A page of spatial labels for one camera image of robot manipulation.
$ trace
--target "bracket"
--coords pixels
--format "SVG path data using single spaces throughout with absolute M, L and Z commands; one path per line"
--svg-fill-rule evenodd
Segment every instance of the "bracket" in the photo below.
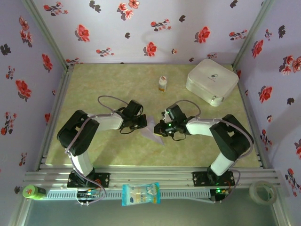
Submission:
M 193 180 L 193 186 L 194 187 L 204 187 L 204 186 L 229 186 L 229 183 L 231 186 L 235 185 L 233 172 L 227 171 L 223 175 L 221 175 L 215 184 L 213 184 L 208 176 L 206 171 L 201 172 L 192 172 L 192 180 Z
M 83 188 L 83 187 L 85 187 L 85 186 L 79 184 L 77 182 L 77 179 L 78 179 L 77 175 L 75 174 L 74 171 L 72 171 L 68 178 L 67 188 Z M 110 174 L 109 173 L 95 173 L 94 180 L 99 180 L 100 184 L 104 188 L 108 188 L 109 182 L 110 182 Z M 97 186 L 95 184 L 92 184 L 89 187 L 96 188 Z

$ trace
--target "white bottle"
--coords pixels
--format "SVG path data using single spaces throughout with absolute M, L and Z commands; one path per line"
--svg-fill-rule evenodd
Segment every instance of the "white bottle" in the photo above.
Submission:
M 167 85 L 167 78 L 165 76 L 161 76 L 159 79 L 159 91 L 165 92 Z

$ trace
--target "white paper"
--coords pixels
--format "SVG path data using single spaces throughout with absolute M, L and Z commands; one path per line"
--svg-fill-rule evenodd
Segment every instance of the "white paper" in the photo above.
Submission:
M 154 134 L 154 128 L 156 125 L 154 116 L 146 117 L 146 121 L 147 121 L 147 127 L 140 129 L 141 135 L 144 136 L 145 138 L 155 141 L 158 144 L 164 145 L 161 136 Z

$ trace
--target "robotic arm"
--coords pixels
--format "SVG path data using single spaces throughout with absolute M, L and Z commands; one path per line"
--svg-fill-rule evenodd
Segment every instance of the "robotic arm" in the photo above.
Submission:
M 98 175 L 95 173 L 95 169 L 86 151 L 95 133 L 108 129 L 120 129 L 120 133 L 123 134 L 122 130 L 124 128 L 130 129 L 128 133 L 136 129 L 144 128 L 147 126 L 147 122 L 145 114 L 142 115 L 142 111 L 143 106 L 132 100 L 127 107 L 120 108 L 112 114 L 95 116 L 93 119 L 88 120 L 84 127 L 81 128 L 90 115 L 82 110 L 77 110 L 58 132 L 57 139 L 64 148 L 67 148 L 78 132 L 80 132 L 69 149 L 70 158 L 80 174 L 95 181 L 98 179 Z M 76 171 L 71 173 L 68 185 L 74 184 L 76 187 L 95 187 L 93 183 L 83 178 L 79 173 Z
M 238 158 L 253 146 L 254 140 L 239 121 L 231 114 L 222 119 L 199 119 L 186 117 L 177 104 L 173 104 L 162 112 L 154 133 L 163 137 L 172 137 L 176 132 L 185 135 L 206 135 L 215 139 L 221 153 L 207 168 L 207 177 L 212 184 L 219 179 Z

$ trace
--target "green battery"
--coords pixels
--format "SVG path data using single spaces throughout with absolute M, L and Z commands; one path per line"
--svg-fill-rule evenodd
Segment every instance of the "green battery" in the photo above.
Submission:
M 46 190 L 34 185 L 28 185 L 23 189 L 23 196 L 28 199 L 43 199 L 46 197 Z

